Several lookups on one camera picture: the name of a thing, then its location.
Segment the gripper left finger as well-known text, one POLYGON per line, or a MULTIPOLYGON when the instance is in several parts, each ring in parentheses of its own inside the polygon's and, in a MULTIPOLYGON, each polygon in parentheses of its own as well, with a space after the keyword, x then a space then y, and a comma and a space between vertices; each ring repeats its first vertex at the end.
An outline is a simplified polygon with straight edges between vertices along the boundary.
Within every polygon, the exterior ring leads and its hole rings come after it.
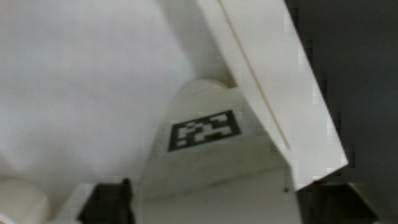
POLYGON ((136 224, 130 179, 118 183, 80 184, 52 224, 136 224))

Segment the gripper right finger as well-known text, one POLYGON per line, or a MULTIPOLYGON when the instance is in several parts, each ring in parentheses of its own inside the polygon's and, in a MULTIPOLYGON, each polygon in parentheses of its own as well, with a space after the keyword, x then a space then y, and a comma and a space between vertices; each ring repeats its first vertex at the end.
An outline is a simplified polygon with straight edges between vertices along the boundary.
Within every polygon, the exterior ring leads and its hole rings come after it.
POLYGON ((313 183, 297 192, 304 224, 381 224, 381 216, 352 183, 313 183))

